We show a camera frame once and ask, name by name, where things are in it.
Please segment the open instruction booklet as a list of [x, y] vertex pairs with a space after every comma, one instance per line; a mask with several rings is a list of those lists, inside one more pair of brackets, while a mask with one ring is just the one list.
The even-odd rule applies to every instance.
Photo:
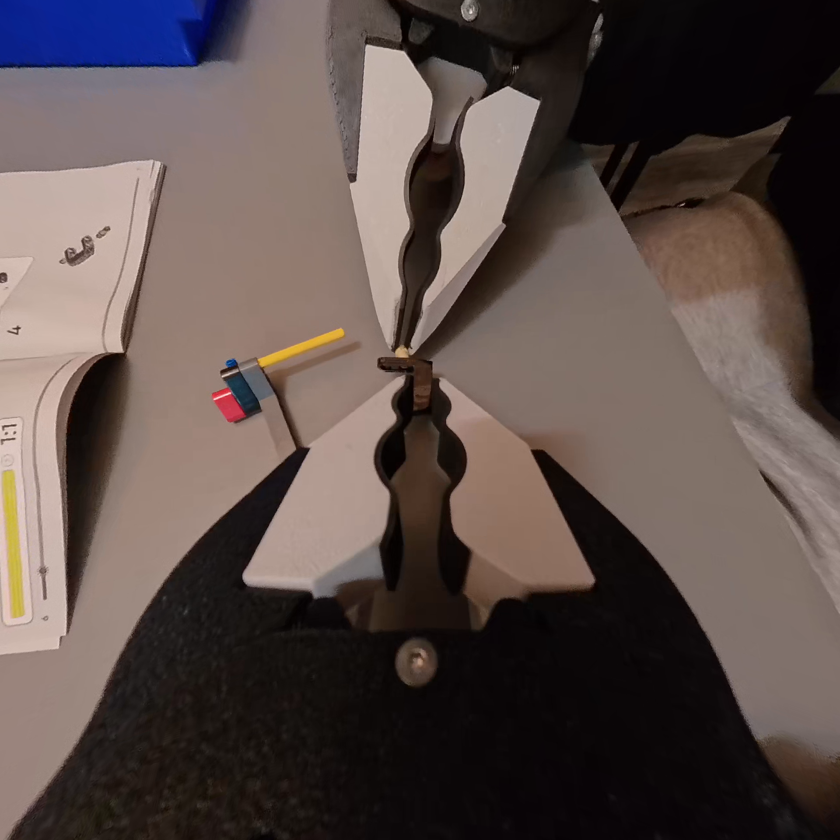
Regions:
[[67, 426], [130, 340], [165, 166], [1, 175], [1, 654], [68, 628]]

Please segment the person's dark clothing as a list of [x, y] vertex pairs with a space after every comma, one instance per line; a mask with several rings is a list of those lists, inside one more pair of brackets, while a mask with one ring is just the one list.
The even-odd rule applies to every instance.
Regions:
[[797, 253], [812, 328], [814, 387], [825, 408], [839, 407], [839, 101], [815, 97], [779, 174], [789, 238]]

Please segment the grey lego beam with yellow axle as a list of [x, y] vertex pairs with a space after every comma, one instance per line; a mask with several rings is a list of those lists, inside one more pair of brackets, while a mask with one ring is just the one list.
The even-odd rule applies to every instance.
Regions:
[[295, 343], [283, 350], [244, 362], [228, 360], [220, 371], [224, 387], [213, 394], [213, 402], [229, 424], [241, 424], [261, 417], [281, 463], [298, 448], [280, 396], [268, 376], [269, 368], [297, 358], [344, 338], [336, 329]]

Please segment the blue plastic box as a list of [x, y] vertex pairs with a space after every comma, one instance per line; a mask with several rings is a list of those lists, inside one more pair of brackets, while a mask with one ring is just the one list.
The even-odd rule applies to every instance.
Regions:
[[2, 1], [2, 68], [195, 67], [232, 56], [247, 1]]

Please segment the black lego bracket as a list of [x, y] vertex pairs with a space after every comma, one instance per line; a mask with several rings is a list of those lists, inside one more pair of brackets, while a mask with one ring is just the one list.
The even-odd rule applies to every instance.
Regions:
[[434, 368], [431, 361], [411, 355], [393, 355], [380, 357], [376, 363], [381, 371], [405, 375], [411, 380], [413, 414], [421, 414], [429, 410], [434, 381]]

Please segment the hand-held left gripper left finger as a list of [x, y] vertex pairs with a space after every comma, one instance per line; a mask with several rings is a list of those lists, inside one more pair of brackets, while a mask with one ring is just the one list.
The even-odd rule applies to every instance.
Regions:
[[392, 502], [375, 454], [402, 419], [394, 400], [405, 388], [393, 377], [310, 445], [245, 568], [248, 587], [335, 599], [355, 629], [371, 630]]

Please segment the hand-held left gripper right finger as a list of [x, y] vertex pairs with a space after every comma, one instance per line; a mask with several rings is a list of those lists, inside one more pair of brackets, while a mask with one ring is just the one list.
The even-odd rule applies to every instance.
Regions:
[[591, 590], [593, 572], [529, 445], [451, 382], [437, 386], [444, 431], [465, 456], [448, 511], [469, 553], [457, 582], [472, 628], [506, 599]]

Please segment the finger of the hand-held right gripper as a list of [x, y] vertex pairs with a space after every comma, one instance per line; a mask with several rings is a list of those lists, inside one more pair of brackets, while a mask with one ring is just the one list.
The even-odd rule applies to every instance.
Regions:
[[439, 236], [439, 264], [408, 348], [419, 348], [437, 329], [503, 232], [538, 110], [538, 99], [504, 87], [465, 112], [457, 143], [463, 187]]
[[413, 232], [410, 179], [432, 126], [433, 95], [400, 49], [364, 49], [360, 141], [350, 185], [376, 316], [390, 348], [399, 342], [404, 250]]

